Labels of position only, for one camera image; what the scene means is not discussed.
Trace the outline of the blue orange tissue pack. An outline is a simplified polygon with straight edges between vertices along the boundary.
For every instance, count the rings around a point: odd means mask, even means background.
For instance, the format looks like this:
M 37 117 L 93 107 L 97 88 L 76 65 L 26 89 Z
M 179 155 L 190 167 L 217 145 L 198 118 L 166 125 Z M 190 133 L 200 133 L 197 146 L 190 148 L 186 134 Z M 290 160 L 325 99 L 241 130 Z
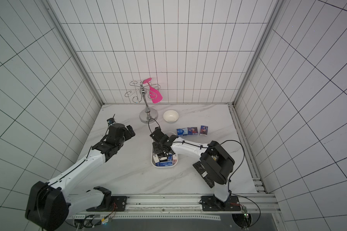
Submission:
M 200 136 L 207 136 L 208 135 L 208 126 L 201 125 L 199 135 Z

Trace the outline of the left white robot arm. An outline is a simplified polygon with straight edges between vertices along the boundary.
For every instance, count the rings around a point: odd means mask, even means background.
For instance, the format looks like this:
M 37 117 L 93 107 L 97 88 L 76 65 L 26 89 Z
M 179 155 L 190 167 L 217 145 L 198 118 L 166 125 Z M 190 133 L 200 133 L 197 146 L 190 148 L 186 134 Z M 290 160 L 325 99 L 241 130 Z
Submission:
M 71 216 L 87 209 L 114 210 L 111 191 L 104 187 L 96 186 L 78 195 L 71 192 L 134 136 L 132 126 L 110 122 L 106 135 L 90 148 L 86 156 L 51 180 L 39 181 L 32 186 L 25 218 L 47 231 L 54 231 Z

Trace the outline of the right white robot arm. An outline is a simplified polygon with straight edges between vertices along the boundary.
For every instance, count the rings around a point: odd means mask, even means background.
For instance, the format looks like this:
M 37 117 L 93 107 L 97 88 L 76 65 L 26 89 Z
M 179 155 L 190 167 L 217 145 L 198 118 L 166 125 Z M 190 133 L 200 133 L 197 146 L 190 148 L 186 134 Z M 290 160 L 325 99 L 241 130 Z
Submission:
M 233 172 L 235 161 L 232 156 L 216 141 L 209 144 L 190 143 L 182 137 L 168 136 L 156 128 L 150 137 L 159 151 L 164 154 L 178 154 L 197 160 L 195 169 L 203 173 L 214 183 L 214 194 L 202 196 L 200 204 L 203 211 L 241 211 L 242 206 L 237 196 L 229 192 L 228 180 Z

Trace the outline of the blue white tissue pack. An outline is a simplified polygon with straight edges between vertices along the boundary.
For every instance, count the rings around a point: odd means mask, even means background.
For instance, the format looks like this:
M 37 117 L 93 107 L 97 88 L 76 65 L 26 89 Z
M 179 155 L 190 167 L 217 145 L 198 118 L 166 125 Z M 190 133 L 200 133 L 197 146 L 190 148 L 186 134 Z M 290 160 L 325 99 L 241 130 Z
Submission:
M 176 132 L 177 132 L 177 135 L 178 135 L 179 137 L 181 137 L 181 136 L 187 136 L 187 135 L 189 134 L 189 133 L 188 133 L 188 128 L 180 128 L 180 129 L 177 129 Z

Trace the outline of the blue red tissue pack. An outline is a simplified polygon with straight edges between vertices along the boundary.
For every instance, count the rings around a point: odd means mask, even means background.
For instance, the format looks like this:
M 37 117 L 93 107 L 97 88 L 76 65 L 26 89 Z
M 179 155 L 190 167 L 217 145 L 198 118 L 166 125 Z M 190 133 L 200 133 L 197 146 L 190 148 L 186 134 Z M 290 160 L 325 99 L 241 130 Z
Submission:
M 198 135 L 197 127 L 187 127 L 187 129 L 188 129 L 188 135 Z

